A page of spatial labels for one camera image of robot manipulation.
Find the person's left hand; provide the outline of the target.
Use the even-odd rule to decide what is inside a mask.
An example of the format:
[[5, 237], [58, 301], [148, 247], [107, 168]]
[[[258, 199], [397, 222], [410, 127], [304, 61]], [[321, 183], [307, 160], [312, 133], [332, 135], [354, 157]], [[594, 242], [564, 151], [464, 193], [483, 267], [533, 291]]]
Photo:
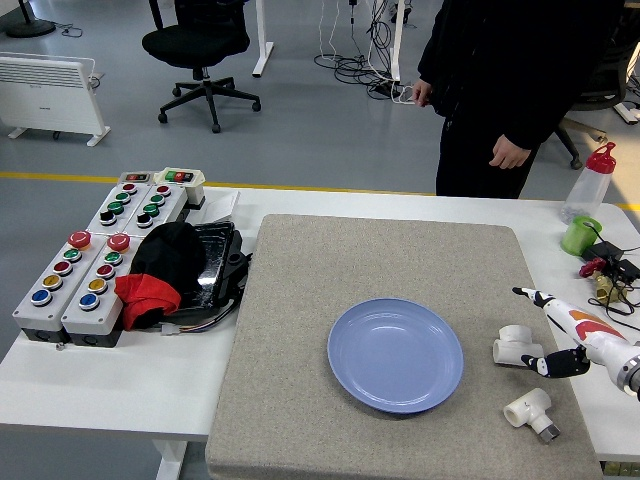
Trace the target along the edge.
[[530, 154], [530, 150], [515, 145], [505, 135], [501, 135], [493, 147], [494, 157], [489, 165], [503, 170], [521, 167]]

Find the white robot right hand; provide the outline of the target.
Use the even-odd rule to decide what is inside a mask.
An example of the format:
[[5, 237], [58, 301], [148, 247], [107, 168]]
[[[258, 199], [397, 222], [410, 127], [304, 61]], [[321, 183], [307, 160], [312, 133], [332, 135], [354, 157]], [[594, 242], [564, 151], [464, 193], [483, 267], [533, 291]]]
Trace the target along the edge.
[[586, 373], [596, 363], [607, 369], [616, 387], [628, 394], [639, 392], [639, 347], [599, 317], [539, 290], [514, 287], [542, 308], [549, 320], [576, 343], [573, 349], [543, 357], [523, 354], [521, 361], [546, 378], [567, 378]]

